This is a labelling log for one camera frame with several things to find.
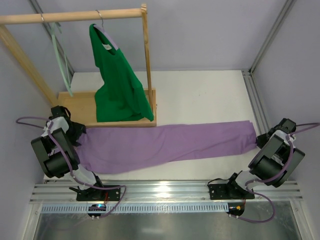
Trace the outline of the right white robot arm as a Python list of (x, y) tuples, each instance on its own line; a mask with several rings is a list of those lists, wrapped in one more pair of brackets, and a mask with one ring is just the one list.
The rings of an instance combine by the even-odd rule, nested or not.
[(227, 194), (231, 199), (244, 199), (259, 184), (282, 185), (305, 157), (305, 153), (294, 145), (297, 124), (283, 118), (267, 133), (256, 138), (260, 151), (249, 163), (247, 171), (234, 173), (228, 183)]

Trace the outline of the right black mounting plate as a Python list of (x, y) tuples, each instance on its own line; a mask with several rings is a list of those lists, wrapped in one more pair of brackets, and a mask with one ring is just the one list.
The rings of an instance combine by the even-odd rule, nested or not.
[(209, 184), (211, 200), (252, 200), (255, 195), (229, 183)]

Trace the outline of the purple trousers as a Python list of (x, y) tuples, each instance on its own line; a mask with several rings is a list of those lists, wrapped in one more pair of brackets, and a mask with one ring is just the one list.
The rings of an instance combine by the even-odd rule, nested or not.
[(76, 148), (81, 165), (98, 174), (122, 174), (169, 162), (237, 156), (256, 147), (249, 120), (156, 127), (89, 128)]

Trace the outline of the green t-shirt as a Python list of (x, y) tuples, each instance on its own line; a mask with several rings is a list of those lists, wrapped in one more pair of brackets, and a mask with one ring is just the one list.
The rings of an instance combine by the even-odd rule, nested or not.
[(102, 122), (154, 120), (144, 88), (122, 50), (115, 50), (108, 39), (89, 26), (89, 37), (95, 66), (103, 85), (94, 95), (96, 120)]

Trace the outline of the mint green clothes hanger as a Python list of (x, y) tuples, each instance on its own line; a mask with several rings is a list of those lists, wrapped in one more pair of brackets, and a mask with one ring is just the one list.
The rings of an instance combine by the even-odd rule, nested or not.
[(71, 90), (71, 69), (68, 64), (67, 54), (64, 48), (64, 40), (62, 27), (59, 22), (49, 23), (49, 34), (51, 37), (55, 58), (66, 87), (68, 94), (73, 97), (74, 94)]

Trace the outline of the aluminium frame post right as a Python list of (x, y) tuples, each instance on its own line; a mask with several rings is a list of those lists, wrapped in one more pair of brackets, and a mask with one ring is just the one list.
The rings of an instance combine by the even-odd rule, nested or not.
[[(261, 98), (259, 97), (258, 89), (256, 87), (254, 73), (295, 3), (296, 2), (294, 0), (285, 1), (280, 13), (264, 40), (262, 47), (253, 61), (251, 68), (242, 71), (251, 108), (257, 124), (258, 133), (261, 135), (269, 133), (270, 129), (267, 121), (267, 115), (263, 109)], [(266, 170), (268, 173), (275, 173), (275, 175), (265, 180), (259, 179), (250, 171), (246, 171), (242, 175), (250, 177), (247, 182), (248, 184), (265, 184), (270, 186), (272, 183), (285, 181), (289, 175), (287, 168), (292, 162), (294, 149), (291, 137), (281, 129), (276, 129), (274, 133), (270, 135), (270, 139), (266, 145), (259, 150), (258, 154), (249, 164), (250, 170), (259, 170), (260, 172)]]

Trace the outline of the black mounting plate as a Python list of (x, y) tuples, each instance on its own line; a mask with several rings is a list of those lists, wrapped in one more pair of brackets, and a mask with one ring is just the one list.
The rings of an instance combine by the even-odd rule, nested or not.
[(255, 195), (229, 183), (209, 184), (211, 200), (252, 200)]
[(77, 188), (69, 188), (70, 190), (77, 193), (76, 200), (78, 202), (90, 202), (90, 201), (118, 201), (120, 199), (121, 189), (96, 189), (96, 188), (87, 188), (81, 190)]

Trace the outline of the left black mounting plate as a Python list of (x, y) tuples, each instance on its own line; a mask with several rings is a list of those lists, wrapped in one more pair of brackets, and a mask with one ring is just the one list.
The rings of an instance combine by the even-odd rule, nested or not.
[(78, 202), (90, 202), (90, 201), (118, 201), (120, 199), (121, 189), (96, 189), (96, 188), (87, 188), (81, 190), (77, 188), (69, 188), (70, 190), (77, 193), (76, 200)]

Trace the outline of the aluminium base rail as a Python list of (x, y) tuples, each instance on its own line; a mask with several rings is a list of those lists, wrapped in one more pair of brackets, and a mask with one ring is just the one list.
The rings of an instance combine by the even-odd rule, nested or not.
[[(104, 180), (105, 185), (125, 185), (124, 203), (182, 203), (209, 202), (206, 180)], [(70, 180), (45, 180), (36, 184), (29, 202), (31, 204), (74, 203), (77, 194), (70, 190), (76, 184)], [(272, 201), (302, 201), (303, 195), (295, 181), (282, 186), (257, 185), (253, 191)]]

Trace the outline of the wooden clothes rack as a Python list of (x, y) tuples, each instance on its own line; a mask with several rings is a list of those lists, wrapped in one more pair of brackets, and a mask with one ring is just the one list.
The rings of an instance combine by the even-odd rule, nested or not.
[(55, 94), (45, 82), (31, 59), (23, 51), (19, 43), (7, 29), (7, 25), (18, 24), (38, 24), (55, 22), (78, 22), (91, 20), (108, 19), (142, 19), (147, 88), (144, 92), (147, 95), (150, 108), (155, 115), (157, 113), (156, 90), (152, 87), (150, 47), (148, 33), (147, 5), (141, 4), (140, 8), (111, 9), (99, 11), (76, 11), (76, 12), (58, 12), (58, 13), (38, 13), (38, 14), (18, 14), (2, 15), (0, 17), (0, 39), (18, 61), (20, 66), (28, 74), (34, 84), (42, 92), (51, 106), (62, 105), (71, 112), (71, 120), (84, 124), (88, 128), (94, 127), (155, 127), (157, 121), (149, 121), (146, 118), (138, 121), (118, 121), (118, 122), (97, 122), (96, 104), (93, 91), (75, 92), (69, 96), (67, 92)]

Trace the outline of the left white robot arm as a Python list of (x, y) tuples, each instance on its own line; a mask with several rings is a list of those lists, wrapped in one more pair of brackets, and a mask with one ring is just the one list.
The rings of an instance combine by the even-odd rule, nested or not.
[(77, 201), (101, 201), (105, 191), (95, 173), (81, 164), (76, 147), (78, 139), (86, 133), (85, 125), (71, 120), (70, 111), (57, 105), (51, 108), (52, 116), (46, 121), (44, 133), (31, 141), (32, 149), (44, 174), (49, 178), (68, 177), (78, 184), (69, 189), (77, 193)]

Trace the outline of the purple clothes hanger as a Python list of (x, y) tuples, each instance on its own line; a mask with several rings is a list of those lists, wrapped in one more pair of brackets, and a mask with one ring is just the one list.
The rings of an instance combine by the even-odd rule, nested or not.
[(105, 28), (104, 28), (104, 19), (101, 15), (101, 13), (96, 9), (95, 10), (98, 15), (99, 18), (101, 20), (101, 26), (98, 26), (97, 24), (94, 24), (94, 27), (99, 30), (107, 39), (108, 41), (111, 43), (112, 47), (117, 51), (119, 49), (119, 47), (116, 45), (116, 43), (113, 41), (113, 39), (108, 35), (108, 33), (106, 32)]

